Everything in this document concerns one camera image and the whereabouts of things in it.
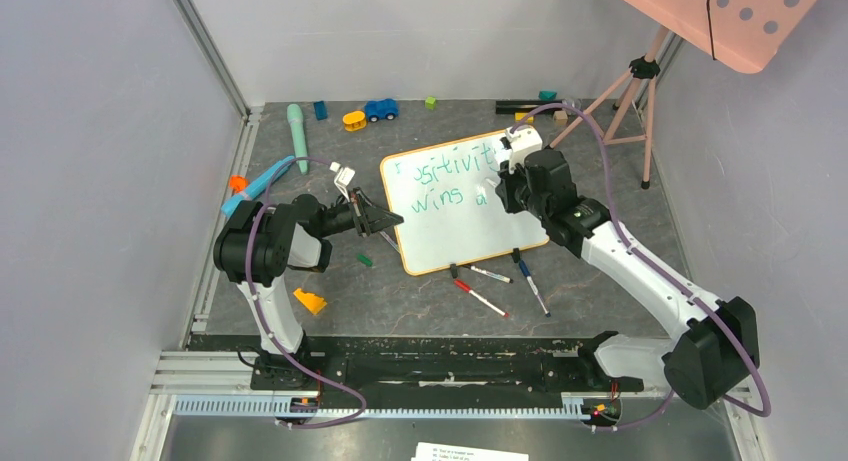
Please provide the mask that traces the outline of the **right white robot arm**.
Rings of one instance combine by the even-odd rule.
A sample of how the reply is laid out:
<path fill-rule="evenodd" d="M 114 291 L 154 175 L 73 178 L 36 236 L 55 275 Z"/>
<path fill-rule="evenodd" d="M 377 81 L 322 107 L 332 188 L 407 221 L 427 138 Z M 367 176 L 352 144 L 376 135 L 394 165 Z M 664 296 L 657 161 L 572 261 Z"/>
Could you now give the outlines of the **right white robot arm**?
<path fill-rule="evenodd" d="M 602 389 L 615 378 L 633 378 L 667 388 L 697 409 L 724 399 L 770 415 L 756 312 L 746 300 L 699 288 L 640 244 L 611 207 L 578 194 L 561 152 L 505 150 L 496 161 L 495 192 L 504 209 L 533 215 L 551 241 L 615 281 L 668 335 L 598 336 L 577 363 L 585 386 Z"/>

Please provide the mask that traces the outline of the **orange framed whiteboard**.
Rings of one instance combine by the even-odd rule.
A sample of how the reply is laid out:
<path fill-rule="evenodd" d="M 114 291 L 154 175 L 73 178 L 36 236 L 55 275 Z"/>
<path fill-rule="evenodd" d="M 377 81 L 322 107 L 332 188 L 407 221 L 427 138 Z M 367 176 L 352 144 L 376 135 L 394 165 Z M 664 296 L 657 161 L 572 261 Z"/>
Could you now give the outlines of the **orange framed whiteboard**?
<path fill-rule="evenodd" d="M 380 174 L 405 272 L 420 276 L 548 242 L 527 212 L 507 213 L 487 178 L 499 181 L 494 143 L 502 132 L 385 157 Z"/>

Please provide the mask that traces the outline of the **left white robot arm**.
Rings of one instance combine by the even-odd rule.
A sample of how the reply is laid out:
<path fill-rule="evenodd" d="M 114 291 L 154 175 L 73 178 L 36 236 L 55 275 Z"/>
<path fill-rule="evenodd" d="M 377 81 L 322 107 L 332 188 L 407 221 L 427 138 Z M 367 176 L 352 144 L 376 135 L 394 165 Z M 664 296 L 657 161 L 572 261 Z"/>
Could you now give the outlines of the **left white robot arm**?
<path fill-rule="evenodd" d="M 290 388 L 306 386 L 314 362 L 298 352 L 306 345 L 305 331 L 292 312 L 285 272 L 323 273 L 332 257 L 330 236 L 354 231 L 368 237 L 403 222 L 359 188 L 329 206 L 310 194 L 270 206 L 240 203 L 214 241 L 213 263 L 243 294 L 260 329 L 257 359 L 249 367 L 274 369 Z"/>

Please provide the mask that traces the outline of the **green marker cap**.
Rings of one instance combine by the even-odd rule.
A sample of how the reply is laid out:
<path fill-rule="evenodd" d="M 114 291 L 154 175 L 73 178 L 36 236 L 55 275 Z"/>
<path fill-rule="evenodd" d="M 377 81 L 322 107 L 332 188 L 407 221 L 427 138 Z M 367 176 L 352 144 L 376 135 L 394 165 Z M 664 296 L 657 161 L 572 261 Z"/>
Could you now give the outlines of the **green marker cap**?
<path fill-rule="evenodd" d="M 363 254 L 358 254 L 358 255 L 357 255 L 357 260 L 358 260 L 359 262 L 361 262 L 361 263 L 362 263 L 363 265 L 365 265 L 365 266 L 368 266 L 368 267 L 372 267 L 372 266 L 373 266 L 373 261 L 372 261 L 370 258 L 368 258 L 367 256 L 363 255 Z"/>

